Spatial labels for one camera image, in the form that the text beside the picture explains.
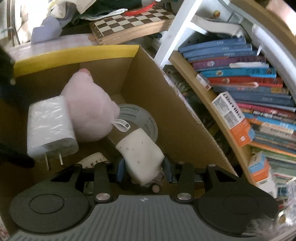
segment white shelf post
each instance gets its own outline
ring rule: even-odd
[[[174,21],[172,22],[168,33],[164,37],[161,46],[154,58],[155,62],[163,68],[170,55],[180,40],[182,34],[191,22],[194,14],[201,5],[202,0],[184,0]]]

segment red cord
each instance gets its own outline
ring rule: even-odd
[[[149,10],[150,8],[152,8],[155,4],[156,4],[156,2],[154,1],[153,3],[151,3],[150,5],[148,5],[146,7],[140,8],[140,9],[135,10],[135,11],[125,12],[125,16],[130,17],[130,16],[134,16],[134,15],[140,14],[142,12],[146,12],[147,10]]]

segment chessboard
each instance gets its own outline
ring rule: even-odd
[[[90,23],[91,30],[99,45],[120,44],[135,38],[166,31],[174,15],[160,7],[146,12],[125,16],[120,14]]]

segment plush toy tag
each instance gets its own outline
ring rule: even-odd
[[[111,123],[121,132],[127,132],[131,127],[129,123],[121,119],[114,119]]]

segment pink book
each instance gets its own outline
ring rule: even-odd
[[[195,62],[192,65],[194,69],[205,69],[205,68],[211,68],[211,67],[227,66],[229,64],[238,63],[238,62],[265,63],[266,59],[264,56],[241,56],[241,57],[222,58],[222,59]]]

